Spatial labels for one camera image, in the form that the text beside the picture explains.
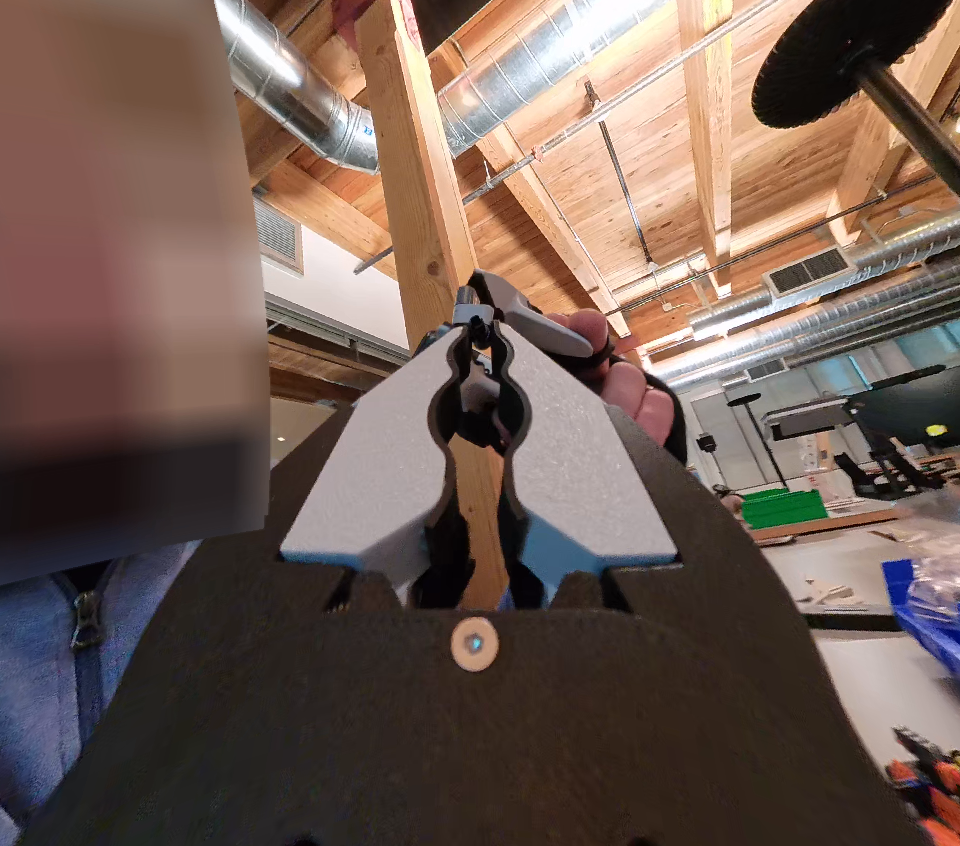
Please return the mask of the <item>long silver air duct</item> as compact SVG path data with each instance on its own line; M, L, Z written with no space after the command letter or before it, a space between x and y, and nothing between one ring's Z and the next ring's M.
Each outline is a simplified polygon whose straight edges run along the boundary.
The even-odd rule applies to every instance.
M859 294L836 300L840 292L851 287L862 288L871 280L955 249L958 236L958 210L954 210L906 228L886 242L866 244L853 251L854 270L752 310L750 319L734 318L735 323L750 324L750 328L655 363L650 372L680 391L727 373L747 370L748 361L775 358L777 354L767 352L767 348L797 337L809 337L814 331L863 310Z

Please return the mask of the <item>blue plastic bin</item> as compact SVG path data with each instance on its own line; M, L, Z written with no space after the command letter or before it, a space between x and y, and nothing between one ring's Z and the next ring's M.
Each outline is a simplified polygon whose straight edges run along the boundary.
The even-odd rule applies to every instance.
M958 608L946 619L941 613L919 605L909 592L915 579L915 564L909 559L882 564L884 582L896 622L918 645L959 680Z

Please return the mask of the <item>wooden post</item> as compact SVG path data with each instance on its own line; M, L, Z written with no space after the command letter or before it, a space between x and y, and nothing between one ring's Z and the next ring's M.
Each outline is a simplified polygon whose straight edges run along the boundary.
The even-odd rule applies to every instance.
M355 21L373 119L404 322L411 348L453 312L476 268L474 242L441 124L431 69L402 0L370 0ZM498 535L502 461L461 437L451 443L461 513L476 563L461 604L495 608L508 586Z

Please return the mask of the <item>person's left hand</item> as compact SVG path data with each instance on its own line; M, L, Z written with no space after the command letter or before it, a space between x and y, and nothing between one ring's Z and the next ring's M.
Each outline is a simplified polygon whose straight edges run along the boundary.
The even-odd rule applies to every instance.
M570 315L549 313L547 317L586 338L596 354L609 344L609 323L597 310L582 309ZM688 463L686 416L678 396L665 383L623 358L607 358L575 374L606 404L624 411L682 465Z

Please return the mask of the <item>clear plastic bags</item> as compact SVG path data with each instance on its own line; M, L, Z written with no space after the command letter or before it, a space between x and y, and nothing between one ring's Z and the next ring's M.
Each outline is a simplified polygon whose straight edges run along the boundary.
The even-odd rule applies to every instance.
M918 621L959 636L959 554L941 553L911 561L906 607Z

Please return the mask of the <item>wall air vent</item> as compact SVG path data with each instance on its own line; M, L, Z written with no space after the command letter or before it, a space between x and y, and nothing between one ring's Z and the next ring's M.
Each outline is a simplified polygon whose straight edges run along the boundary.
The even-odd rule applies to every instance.
M302 224L257 195L253 204L261 254L301 276L305 268Z

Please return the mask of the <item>ceiling air vent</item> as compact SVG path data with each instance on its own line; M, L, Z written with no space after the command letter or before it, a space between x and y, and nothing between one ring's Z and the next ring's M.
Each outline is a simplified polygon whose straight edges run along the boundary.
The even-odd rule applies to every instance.
M777 267L765 273L762 278L771 295L778 300L857 270L857 264L849 255L842 248L834 246Z

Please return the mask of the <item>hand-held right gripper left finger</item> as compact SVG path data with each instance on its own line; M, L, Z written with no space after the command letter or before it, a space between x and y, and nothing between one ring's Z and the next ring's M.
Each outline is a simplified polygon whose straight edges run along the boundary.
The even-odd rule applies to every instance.
M457 607L474 574L450 442L467 328L451 326L352 409L292 528L286 562L381 573L420 607Z

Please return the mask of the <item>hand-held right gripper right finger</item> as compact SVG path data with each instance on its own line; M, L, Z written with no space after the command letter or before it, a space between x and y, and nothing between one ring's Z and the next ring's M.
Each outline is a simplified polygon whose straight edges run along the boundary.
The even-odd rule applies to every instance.
M499 420L509 432L500 539L505 603L543 607L574 572L672 567L680 552L606 402L575 372L608 358L547 354L508 324L492 326Z

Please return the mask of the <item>white machine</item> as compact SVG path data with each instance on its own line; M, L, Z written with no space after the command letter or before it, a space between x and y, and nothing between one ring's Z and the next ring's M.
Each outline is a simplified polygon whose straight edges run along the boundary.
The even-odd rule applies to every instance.
M855 423L847 404L846 396L827 396L772 410L762 417L761 422L775 442L798 439Z

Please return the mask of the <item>black screen on stand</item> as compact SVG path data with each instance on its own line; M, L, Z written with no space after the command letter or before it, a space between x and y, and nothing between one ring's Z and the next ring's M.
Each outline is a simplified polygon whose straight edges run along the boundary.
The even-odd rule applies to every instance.
M959 368L852 396L846 411L862 430L905 446L959 445Z

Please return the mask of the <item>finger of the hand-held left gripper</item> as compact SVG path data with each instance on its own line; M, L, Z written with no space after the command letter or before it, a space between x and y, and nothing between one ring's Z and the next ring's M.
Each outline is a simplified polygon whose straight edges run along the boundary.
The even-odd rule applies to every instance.
M465 413L489 413L498 407L499 381L483 366L470 367L460 391Z
M490 306L494 318L508 324L541 351L552 356L588 359L592 343L534 308L530 300L502 276L481 269L474 271L468 286L482 304Z

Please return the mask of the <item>green bin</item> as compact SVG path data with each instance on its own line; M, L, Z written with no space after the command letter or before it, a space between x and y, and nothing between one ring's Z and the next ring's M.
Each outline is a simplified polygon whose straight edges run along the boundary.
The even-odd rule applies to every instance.
M829 513L817 490L774 489L743 497L741 514L752 530L778 528L825 519Z

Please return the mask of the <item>person's blue sweatshirt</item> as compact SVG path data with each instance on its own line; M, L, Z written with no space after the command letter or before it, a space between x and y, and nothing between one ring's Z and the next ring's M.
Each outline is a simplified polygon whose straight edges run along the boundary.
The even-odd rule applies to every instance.
M1 588L1 842L15 844L79 759L163 598L179 543Z

